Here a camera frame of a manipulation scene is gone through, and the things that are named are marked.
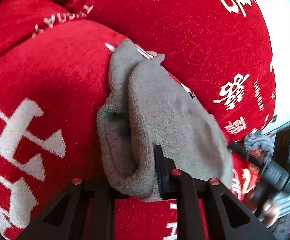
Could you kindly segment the person right hand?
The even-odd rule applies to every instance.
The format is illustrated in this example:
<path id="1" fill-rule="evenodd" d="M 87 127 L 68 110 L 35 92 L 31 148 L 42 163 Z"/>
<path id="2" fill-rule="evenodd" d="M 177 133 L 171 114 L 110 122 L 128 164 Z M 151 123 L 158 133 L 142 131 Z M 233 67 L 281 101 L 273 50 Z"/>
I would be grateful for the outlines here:
<path id="1" fill-rule="evenodd" d="M 252 212 L 257 211 L 257 205 L 253 200 L 248 200 L 245 202 L 246 207 Z M 280 207 L 270 200 L 267 200 L 262 207 L 261 215 L 264 218 L 259 218 L 259 220 L 267 227 L 270 228 L 277 220 L 280 215 Z"/>

